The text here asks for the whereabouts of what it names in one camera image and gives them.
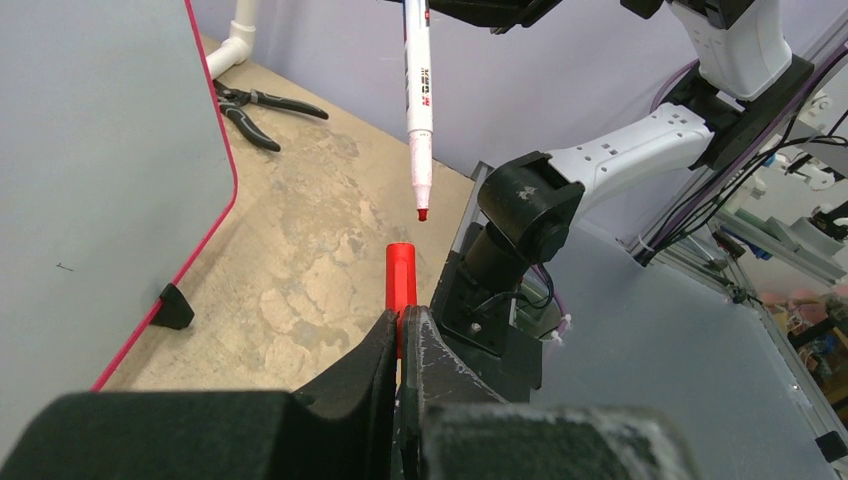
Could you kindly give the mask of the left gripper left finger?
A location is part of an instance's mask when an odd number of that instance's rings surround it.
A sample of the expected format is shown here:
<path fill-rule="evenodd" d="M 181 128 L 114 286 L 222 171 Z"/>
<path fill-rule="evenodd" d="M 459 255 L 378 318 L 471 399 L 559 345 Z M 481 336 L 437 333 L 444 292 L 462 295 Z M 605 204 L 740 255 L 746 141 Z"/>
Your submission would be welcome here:
<path fill-rule="evenodd" d="M 384 312 L 300 389 L 68 394 L 25 429 L 5 479 L 386 479 L 396 320 Z"/>

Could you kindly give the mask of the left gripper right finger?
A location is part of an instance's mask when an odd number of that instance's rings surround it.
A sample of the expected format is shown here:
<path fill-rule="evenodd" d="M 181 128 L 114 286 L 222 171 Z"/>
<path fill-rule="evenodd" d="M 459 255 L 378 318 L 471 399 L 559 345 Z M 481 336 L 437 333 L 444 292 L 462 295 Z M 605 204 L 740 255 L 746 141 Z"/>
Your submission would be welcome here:
<path fill-rule="evenodd" d="M 431 311 L 402 315 L 403 479 L 696 479 L 660 412 L 510 403 L 444 342 Z"/>

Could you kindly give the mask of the red marker cap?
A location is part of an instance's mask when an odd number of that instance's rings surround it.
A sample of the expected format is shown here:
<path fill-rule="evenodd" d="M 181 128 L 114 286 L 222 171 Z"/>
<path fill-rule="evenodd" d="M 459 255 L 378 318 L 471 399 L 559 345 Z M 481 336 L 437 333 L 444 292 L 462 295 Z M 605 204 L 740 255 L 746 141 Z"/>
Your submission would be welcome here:
<path fill-rule="evenodd" d="M 403 315 L 418 304 L 416 250 L 411 243 L 390 243 L 386 247 L 385 308 L 397 315 L 396 358 L 402 358 Z"/>

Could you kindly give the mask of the pink framed whiteboard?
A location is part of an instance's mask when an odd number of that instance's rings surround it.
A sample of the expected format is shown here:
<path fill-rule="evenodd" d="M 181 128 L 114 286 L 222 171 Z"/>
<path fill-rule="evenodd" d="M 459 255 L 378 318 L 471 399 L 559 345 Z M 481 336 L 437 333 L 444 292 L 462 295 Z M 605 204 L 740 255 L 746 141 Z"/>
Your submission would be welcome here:
<path fill-rule="evenodd" d="M 1 451 L 96 389 L 231 209 L 187 1 L 1 5 Z"/>

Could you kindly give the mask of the white red marker pen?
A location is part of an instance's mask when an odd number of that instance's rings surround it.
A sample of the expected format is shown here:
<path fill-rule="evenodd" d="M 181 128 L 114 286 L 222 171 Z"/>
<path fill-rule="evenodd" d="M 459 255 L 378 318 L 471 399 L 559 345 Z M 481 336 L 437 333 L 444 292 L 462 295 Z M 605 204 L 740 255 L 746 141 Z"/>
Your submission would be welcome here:
<path fill-rule="evenodd" d="M 411 182 L 418 220 L 428 219 L 433 185 L 433 100 L 427 1 L 402 1 L 405 93 Z"/>

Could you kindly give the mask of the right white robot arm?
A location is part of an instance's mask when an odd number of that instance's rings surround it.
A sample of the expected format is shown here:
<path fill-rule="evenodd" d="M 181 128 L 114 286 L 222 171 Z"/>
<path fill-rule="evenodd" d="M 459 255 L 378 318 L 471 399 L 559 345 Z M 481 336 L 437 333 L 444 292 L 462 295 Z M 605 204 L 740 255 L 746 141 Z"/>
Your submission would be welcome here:
<path fill-rule="evenodd" d="M 697 62 L 646 117 L 593 141 L 496 168 L 477 205 L 486 224 L 453 257 L 432 302 L 450 336 L 505 353 L 525 273 L 564 246 L 573 221 L 661 174 L 721 170 L 745 155 L 801 91 L 813 65 L 794 54 L 776 1 L 672 1 Z"/>

